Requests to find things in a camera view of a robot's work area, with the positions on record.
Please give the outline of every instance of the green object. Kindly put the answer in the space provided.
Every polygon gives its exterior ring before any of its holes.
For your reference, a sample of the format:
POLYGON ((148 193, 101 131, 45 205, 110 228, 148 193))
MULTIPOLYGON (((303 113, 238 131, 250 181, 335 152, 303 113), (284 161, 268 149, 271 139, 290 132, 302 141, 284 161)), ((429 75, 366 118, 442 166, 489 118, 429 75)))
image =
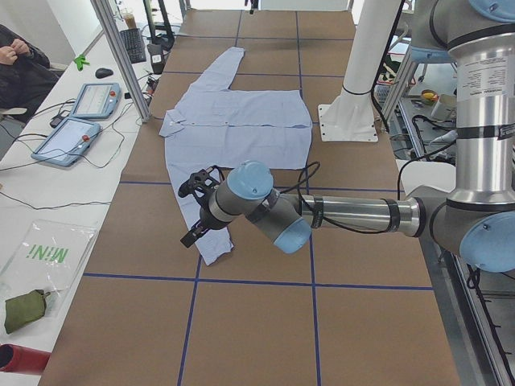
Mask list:
POLYGON ((6 321, 4 326, 7 334, 19 330, 45 315, 47 302, 45 298, 50 293, 35 289, 28 294, 6 300, 6 321))
POLYGON ((79 56, 77 56, 73 60, 73 62, 77 65, 77 70, 79 71, 82 71, 85 64, 89 65, 89 62, 86 61, 86 57, 84 56, 84 54, 80 54, 79 56))

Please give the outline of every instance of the cup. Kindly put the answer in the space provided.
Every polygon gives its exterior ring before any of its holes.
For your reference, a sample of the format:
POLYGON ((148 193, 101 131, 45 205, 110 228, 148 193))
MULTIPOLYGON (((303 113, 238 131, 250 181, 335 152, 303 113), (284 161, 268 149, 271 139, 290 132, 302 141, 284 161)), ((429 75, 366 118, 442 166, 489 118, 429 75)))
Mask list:
POLYGON ((431 117, 436 121, 446 121, 456 111, 456 97, 454 95, 442 94, 436 101, 431 112, 431 117))
POLYGON ((420 100, 424 105, 434 105, 437 97, 438 94, 435 90, 425 89, 420 93, 420 100))
POLYGON ((132 9, 123 8, 120 10, 120 15, 126 21, 127 28, 129 28, 130 30, 133 28, 138 28, 138 26, 136 26, 136 19, 134 18, 134 13, 132 9))
POLYGON ((40 376, 49 359, 50 353, 46 351, 15 344, 0 345, 0 372, 40 376))

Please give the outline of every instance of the white pillar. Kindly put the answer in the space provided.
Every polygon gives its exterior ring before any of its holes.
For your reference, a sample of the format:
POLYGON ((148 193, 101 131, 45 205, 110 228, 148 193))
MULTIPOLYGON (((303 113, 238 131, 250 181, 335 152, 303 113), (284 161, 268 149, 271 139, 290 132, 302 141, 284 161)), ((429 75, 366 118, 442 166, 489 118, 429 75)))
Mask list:
POLYGON ((402 3, 365 0, 341 94, 331 105, 319 106, 322 141, 377 141, 370 89, 402 3))

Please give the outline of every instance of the drink cup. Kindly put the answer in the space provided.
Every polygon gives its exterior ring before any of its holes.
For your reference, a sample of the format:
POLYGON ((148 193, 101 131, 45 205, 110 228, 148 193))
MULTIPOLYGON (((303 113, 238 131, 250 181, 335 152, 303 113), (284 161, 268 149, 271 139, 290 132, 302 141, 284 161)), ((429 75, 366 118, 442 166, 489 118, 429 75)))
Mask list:
POLYGON ((15 344, 0 345, 0 372, 40 376, 49 359, 50 353, 46 351, 15 344))
POLYGON ((127 28, 129 28, 130 30, 133 28, 138 28, 136 26, 136 19, 134 18, 134 13, 130 8, 123 8, 122 10, 120 10, 120 15, 126 21, 127 28))

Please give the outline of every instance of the light blue joint cap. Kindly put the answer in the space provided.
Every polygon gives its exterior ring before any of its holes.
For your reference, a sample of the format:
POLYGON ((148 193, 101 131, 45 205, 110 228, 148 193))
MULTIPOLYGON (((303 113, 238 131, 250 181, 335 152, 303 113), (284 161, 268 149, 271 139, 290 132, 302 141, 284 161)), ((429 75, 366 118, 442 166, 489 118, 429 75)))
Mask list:
POLYGON ((284 253, 297 252, 311 236, 311 227, 302 217, 291 223, 277 239, 274 245, 284 253))
POLYGON ((264 199, 274 187, 274 177, 263 162, 245 161, 231 170, 227 185, 243 199, 264 199))
POLYGON ((449 53, 444 50, 411 47, 411 60, 415 63, 453 63, 449 53))
POLYGON ((515 3, 513 0, 468 0, 472 8, 501 23, 515 23, 515 3))
POLYGON ((483 271, 515 269, 515 211, 497 213, 474 225, 461 240, 459 254, 483 271))

